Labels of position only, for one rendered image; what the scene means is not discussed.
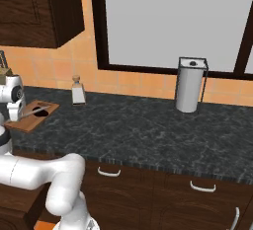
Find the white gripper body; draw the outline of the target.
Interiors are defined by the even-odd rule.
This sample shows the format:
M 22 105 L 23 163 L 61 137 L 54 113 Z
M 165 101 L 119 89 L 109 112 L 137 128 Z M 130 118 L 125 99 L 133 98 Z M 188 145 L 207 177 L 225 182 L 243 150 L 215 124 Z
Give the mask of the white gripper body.
M 16 103 L 9 103 L 7 109 L 10 121 L 19 121 L 22 117 L 25 106 L 26 102 L 24 100 L 19 100 Z

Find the small bottle with cork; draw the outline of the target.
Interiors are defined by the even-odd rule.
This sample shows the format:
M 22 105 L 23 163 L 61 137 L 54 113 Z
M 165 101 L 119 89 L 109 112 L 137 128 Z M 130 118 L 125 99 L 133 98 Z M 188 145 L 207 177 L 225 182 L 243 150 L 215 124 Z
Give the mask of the small bottle with cork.
M 79 75 L 72 76 L 73 84 L 72 84 L 72 104 L 73 105 L 85 105 L 85 90 L 83 84 L 80 82 Z

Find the dark wood cupboard door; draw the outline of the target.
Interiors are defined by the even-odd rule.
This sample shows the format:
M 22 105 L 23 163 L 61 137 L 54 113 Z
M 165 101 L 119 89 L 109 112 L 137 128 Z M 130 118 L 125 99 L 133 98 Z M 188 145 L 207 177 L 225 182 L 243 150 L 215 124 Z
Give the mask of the dark wood cupboard door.
M 239 207 L 240 216 L 234 230 L 239 230 L 253 188 L 232 182 L 193 176 L 162 173 L 162 187 L 158 197 L 162 205 L 158 210 L 164 230 L 229 230 Z M 198 192 L 190 187 L 190 181 L 215 192 Z
M 98 167 L 121 174 L 101 176 Z M 101 230 L 164 230 L 158 215 L 163 178 L 154 170 L 87 161 L 82 191 Z

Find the grey knife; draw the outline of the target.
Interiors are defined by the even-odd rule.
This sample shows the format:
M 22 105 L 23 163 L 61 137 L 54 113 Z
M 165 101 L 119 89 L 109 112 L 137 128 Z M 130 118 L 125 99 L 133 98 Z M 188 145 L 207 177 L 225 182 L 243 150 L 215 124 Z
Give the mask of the grey knife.
M 39 113 L 39 112 L 44 111 L 44 110 L 46 110 L 46 109 L 48 109 L 48 108 L 49 108 L 49 106 L 42 107 L 42 108 L 38 108 L 37 110 L 34 110 L 34 111 L 29 112 L 29 113 L 23 114 L 23 115 L 21 116 L 21 118 L 27 117 L 27 116 L 29 116 L 29 115 L 33 115 L 33 114 L 36 114 L 36 113 Z

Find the brown wooden cutting board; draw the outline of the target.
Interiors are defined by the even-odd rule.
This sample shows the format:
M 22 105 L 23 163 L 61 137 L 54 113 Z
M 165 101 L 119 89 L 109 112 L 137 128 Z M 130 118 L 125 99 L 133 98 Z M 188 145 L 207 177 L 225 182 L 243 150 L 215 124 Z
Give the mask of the brown wooden cutting board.
M 56 111 L 59 108 L 59 104 L 33 100 L 26 106 L 25 113 L 31 112 L 36 107 L 42 108 L 46 106 L 49 106 L 49 108 L 46 109 L 46 111 L 48 111 L 48 116 L 29 115 L 27 117 L 23 117 L 20 121 L 6 121 L 4 125 L 9 129 L 18 129 L 20 131 L 29 133 L 34 130 L 40 123 L 42 123 L 47 117 L 49 117 L 54 111 Z

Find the dark wood base cabinet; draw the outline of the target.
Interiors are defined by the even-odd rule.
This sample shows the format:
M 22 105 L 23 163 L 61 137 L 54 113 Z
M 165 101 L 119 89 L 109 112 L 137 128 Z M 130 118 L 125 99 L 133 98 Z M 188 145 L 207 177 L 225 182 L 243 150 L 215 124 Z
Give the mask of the dark wood base cabinet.
M 49 184 L 27 191 L 0 185 L 0 230 L 36 230 L 38 221 L 56 224 L 59 216 L 45 208 Z

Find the dark wood wall cupboard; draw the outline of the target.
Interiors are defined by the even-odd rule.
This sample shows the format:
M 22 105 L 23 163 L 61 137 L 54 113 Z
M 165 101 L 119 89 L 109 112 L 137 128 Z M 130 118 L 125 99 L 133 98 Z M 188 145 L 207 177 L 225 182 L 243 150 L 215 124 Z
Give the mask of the dark wood wall cupboard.
M 58 48 L 83 31 L 81 0 L 0 0 L 0 45 Z

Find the dark framed window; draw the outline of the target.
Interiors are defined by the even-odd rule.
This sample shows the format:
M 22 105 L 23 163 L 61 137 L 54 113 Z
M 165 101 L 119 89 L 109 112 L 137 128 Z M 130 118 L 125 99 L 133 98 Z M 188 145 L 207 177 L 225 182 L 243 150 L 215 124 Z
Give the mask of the dark framed window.
M 252 80 L 253 0 L 92 0 L 100 70 L 175 75 L 204 58 L 211 78 Z

